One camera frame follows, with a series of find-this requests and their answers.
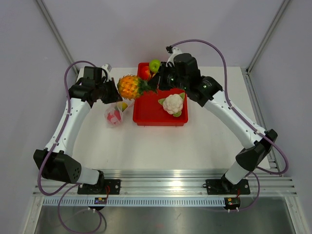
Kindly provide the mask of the green toy lime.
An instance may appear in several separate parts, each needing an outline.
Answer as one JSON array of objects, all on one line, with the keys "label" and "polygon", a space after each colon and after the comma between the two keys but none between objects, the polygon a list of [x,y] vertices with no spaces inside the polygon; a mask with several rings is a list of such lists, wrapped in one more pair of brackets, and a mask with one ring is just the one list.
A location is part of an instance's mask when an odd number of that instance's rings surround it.
[{"label": "green toy lime", "polygon": [[125,111],[126,108],[128,107],[128,104],[125,103],[125,102],[120,102],[120,103],[118,104],[118,107],[119,107],[119,109],[120,109],[121,111]]}]

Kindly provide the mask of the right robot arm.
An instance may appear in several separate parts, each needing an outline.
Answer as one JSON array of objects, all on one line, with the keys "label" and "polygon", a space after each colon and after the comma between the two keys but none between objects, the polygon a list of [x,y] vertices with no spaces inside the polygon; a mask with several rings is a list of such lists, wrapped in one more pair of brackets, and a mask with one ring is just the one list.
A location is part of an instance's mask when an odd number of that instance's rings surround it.
[{"label": "right robot arm", "polygon": [[161,62],[148,84],[162,91],[172,88],[183,90],[190,100],[218,117],[241,142],[243,149],[217,184],[225,194],[238,188],[239,182],[254,171],[270,152],[271,143],[276,141],[276,131],[265,130],[235,108],[214,78],[201,75],[196,59],[189,53],[176,55],[169,63]]}]

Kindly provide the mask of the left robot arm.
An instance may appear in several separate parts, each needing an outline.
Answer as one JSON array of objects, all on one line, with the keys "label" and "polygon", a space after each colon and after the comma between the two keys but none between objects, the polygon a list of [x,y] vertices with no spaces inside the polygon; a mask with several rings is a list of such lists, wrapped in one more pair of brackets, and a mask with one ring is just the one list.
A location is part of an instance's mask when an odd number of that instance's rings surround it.
[{"label": "left robot arm", "polygon": [[93,104],[101,100],[104,104],[121,101],[114,79],[110,76],[111,65],[96,67],[93,63],[80,69],[78,80],[65,87],[66,106],[61,120],[44,149],[37,149],[33,159],[39,169],[37,184],[39,191],[52,196],[61,191],[46,192],[41,184],[43,178],[67,184],[87,186],[89,193],[100,194],[105,190],[104,173],[82,166],[73,159],[74,144],[82,123]]}]

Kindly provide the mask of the clear zip top bag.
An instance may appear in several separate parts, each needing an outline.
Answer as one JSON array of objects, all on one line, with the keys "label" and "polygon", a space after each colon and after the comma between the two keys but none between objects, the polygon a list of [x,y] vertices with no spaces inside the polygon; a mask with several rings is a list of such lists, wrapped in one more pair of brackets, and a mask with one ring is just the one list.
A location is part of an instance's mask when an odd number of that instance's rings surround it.
[{"label": "clear zip top bag", "polygon": [[134,100],[124,99],[109,105],[104,116],[108,127],[117,127],[123,123],[124,116],[134,106]]}]

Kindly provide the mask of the toy pineapple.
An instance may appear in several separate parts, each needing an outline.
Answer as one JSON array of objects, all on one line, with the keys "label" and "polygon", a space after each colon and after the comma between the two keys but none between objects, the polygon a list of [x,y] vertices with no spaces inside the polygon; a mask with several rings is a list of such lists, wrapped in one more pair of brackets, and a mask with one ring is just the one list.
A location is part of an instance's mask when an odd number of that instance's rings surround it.
[{"label": "toy pineapple", "polygon": [[157,89],[148,84],[148,81],[134,75],[123,76],[117,83],[117,90],[122,98],[135,100],[145,93],[157,93]]}]

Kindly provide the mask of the red toy apple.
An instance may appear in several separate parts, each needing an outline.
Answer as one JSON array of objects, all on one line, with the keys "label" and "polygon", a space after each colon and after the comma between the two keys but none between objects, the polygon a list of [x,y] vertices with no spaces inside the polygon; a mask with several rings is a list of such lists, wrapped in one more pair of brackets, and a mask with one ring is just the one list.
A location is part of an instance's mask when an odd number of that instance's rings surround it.
[{"label": "red toy apple", "polygon": [[119,110],[113,110],[107,114],[107,121],[112,125],[121,123],[121,114]]}]

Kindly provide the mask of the toy cauliflower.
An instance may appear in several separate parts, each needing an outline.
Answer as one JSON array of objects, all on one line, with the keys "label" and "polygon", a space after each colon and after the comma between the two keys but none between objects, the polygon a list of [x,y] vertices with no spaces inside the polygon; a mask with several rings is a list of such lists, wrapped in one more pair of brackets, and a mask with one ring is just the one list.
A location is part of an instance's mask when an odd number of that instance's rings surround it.
[{"label": "toy cauliflower", "polygon": [[163,107],[168,114],[179,117],[182,114],[185,93],[171,94],[166,98],[161,98],[158,103]]}]

